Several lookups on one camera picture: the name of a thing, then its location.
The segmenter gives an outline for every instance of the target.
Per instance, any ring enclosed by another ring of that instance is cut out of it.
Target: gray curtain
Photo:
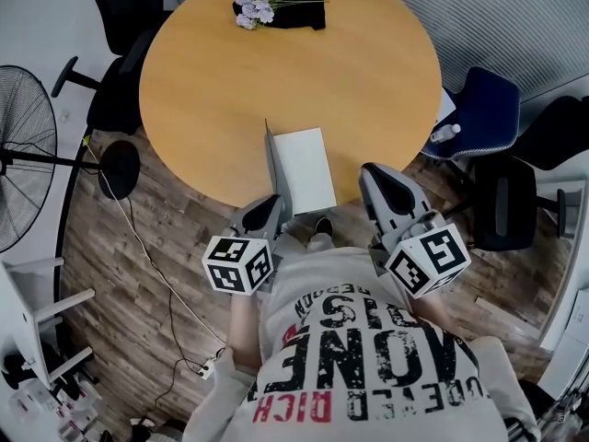
[[[475,65],[515,82],[522,100],[589,73],[589,0],[403,1],[432,37],[450,90]]]

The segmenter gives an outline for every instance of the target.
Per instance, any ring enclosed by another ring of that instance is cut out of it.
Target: white paper
[[[439,123],[455,109],[456,105],[454,104],[454,101],[452,101],[450,96],[442,88],[442,101],[440,102],[440,109],[438,110],[438,119],[435,120],[435,123]]]
[[[293,199],[293,214],[336,206],[321,128],[274,136]]]

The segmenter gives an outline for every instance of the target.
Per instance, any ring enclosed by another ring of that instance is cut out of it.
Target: fan base
[[[116,141],[109,145],[100,158],[100,169],[109,181],[105,182],[102,175],[98,176],[98,184],[102,192],[112,200],[122,200],[129,196],[139,179],[141,162],[137,148],[129,141]]]

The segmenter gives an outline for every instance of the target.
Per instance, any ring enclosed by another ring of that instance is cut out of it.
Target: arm
[[[231,319],[227,347],[233,349],[236,366],[252,370],[261,367],[258,298],[256,295],[231,296]]]
[[[221,440],[260,367],[258,299],[232,295],[226,349],[214,363],[214,388],[192,413],[182,440]]]
[[[502,418],[517,419],[529,435],[527,440],[540,440],[536,417],[501,341],[496,337],[479,337],[468,346],[479,360],[480,382]]]
[[[461,337],[460,330],[448,314],[439,292],[430,293],[418,299],[409,297],[409,300],[416,316],[432,322],[445,331],[452,332],[455,336]]]

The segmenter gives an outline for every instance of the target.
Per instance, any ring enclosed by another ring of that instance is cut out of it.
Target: table top
[[[233,0],[187,0],[170,16],[140,105],[172,172],[233,206],[271,193],[264,119],[274,134],[321,127],[338,204],[359,196],[364,162],[413,160],[442,88],[427,32],[400,0],[328,1],[319,31],[242,29]]]
[[[50,388],[49,372],[45,365],[45,358],[40,344],[37,322],[33,310],[27,300],[22,296],[17,284],[6,270],[5,265],[0,262],[0,289],[3,294],[3,302],[0,306],[5,323],[9,323],[7,329],[10,331],[18,351],[25,358],[25,361],[34,360],[31,369],[43,382],[45,387]]]

